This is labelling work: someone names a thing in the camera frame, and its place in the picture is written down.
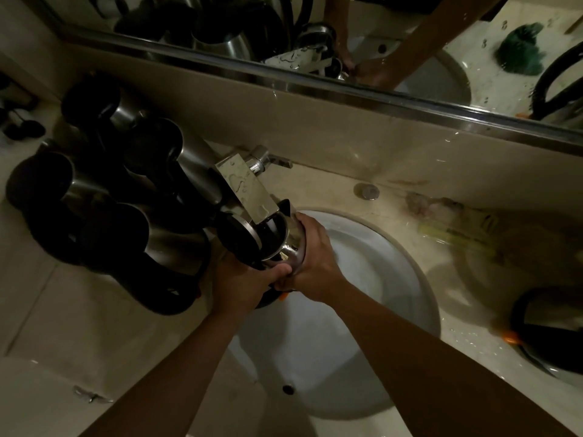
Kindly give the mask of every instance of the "marble countertop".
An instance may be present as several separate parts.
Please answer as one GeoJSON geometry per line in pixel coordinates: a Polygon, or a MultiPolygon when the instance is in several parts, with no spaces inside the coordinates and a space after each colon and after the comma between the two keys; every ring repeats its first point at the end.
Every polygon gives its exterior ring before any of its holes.
{"type": "MultiPolygon", "coordinates": [[[[583,436],[583,392],[535,368],[497,334],[518,295],[536,285],[534,278],[422,237],[402,191],[380,187],[379,199],[365,201],[354,194],[358,181],[301,165],[272,166],[261,180],[271,193],[289,198],[299,209],[352,214],[393,236],[435,293],[442,340],[583,436]]],[[[199,300],[181,315],[157,316],[111,279],[59,263],[9,354],[35,360],[73,383],[117,398],[178,345],[205,313],[206,302],[199,300]]],[[[396,408],[353,421],[302,417],[289,396],[267,398],[227,353],[190,433],[253,436],[275,435],[282,429],[288,433],[278,435],[410,435],[396,408]]]]}

